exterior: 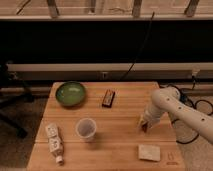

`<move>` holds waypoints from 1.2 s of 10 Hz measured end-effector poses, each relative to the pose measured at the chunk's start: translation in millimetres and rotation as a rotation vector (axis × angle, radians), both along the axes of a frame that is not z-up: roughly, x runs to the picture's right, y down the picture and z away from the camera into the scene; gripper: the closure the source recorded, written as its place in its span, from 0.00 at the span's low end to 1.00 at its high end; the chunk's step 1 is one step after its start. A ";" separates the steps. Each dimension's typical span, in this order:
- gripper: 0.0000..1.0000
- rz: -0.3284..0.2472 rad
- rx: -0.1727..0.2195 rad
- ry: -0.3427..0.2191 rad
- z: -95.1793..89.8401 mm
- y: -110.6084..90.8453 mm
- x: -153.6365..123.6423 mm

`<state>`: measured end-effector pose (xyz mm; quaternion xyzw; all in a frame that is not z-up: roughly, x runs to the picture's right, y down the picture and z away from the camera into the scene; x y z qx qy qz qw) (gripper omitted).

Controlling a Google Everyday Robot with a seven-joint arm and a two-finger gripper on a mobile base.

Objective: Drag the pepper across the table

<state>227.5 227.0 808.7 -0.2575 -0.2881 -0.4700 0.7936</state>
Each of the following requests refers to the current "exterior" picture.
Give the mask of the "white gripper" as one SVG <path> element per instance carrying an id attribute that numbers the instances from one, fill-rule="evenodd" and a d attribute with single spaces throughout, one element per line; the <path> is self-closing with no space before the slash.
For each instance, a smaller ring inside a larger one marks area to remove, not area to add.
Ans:
<path id="1" fill-rule="evenodd" d="M 152 117 L 150 115 L 141 114 L 138 126 L 141 131 L 146 132 L 153 126 Z"/>

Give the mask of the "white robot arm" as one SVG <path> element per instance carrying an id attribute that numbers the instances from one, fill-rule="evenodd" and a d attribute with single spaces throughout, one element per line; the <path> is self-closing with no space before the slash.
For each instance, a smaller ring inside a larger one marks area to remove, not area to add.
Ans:
<path id="1" fill-rule="evenodd" d="M 150 103 L 140 116 L 139 129 L 146 132 L 167 112 L 178 117 L 213 145 L 213 117 L 183 104 L 180 97 L 180 91 L 174 87 L 154 90 Z"/>

